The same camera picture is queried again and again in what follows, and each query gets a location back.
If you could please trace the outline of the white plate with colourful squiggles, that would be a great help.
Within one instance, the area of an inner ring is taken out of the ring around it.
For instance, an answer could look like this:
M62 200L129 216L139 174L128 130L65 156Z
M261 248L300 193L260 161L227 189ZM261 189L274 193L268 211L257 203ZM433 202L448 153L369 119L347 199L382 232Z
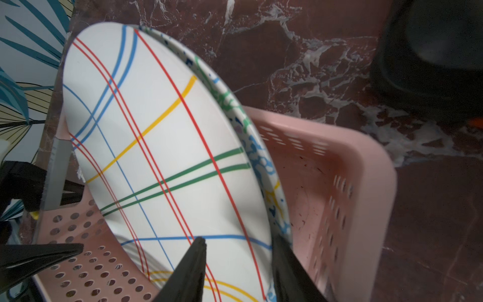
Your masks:
M131 27L150 35L173 52L192 70L215 98L250 160L264 197L273 236L281 235L288 244L292 244L289 209L274 161L264 139L235 94L204 60L181 42L146 26L131 25Z

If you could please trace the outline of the black plastic tool case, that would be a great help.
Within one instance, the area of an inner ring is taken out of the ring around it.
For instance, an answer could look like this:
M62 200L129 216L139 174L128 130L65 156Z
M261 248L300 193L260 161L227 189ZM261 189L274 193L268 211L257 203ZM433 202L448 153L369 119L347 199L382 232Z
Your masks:
M482 1L394 1L370 79L394 108L482 128Z

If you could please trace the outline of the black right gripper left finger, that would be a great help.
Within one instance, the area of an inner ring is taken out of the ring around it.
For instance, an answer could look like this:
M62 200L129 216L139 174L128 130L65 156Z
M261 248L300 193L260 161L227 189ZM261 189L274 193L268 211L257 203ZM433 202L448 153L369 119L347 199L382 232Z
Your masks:
M206 251L206 240L202 237L196 238L167 283L152 301L202 301Z

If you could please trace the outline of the white plate with coloured stripes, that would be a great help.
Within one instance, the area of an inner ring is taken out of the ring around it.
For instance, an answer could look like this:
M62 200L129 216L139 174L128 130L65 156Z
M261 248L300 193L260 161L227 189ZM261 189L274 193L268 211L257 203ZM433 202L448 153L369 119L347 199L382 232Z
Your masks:
M229 119L192 70L141 30L104 22L72 41L62 88L89 191L144 278L163 287L201 237L204 301L266 301L264 199Z

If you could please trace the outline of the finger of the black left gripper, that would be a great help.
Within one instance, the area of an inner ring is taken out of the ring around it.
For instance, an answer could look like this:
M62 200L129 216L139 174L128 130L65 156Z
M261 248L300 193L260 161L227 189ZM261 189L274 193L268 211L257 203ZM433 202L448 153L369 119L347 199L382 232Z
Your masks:
M83 250L83 244L2 245L1 292Z

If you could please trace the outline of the pink perforated plastic basket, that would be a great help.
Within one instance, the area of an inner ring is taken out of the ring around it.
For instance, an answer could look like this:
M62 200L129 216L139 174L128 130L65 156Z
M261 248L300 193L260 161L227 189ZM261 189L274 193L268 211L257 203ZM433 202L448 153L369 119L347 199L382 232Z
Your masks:
M246 108L278 171L293 251L331 301L369 301L397 191L384 148L368 135ZM34 277L45 301L150 301L157 288L137 269L89 191L41 212L40 244L80 242L83 253Z

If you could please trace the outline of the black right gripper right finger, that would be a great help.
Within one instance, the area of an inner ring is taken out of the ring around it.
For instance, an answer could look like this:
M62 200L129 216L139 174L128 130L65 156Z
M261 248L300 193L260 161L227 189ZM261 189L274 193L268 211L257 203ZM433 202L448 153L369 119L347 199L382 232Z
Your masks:
M277 301L327 302L294 255L288 242L277 235L272 243L272 273Z

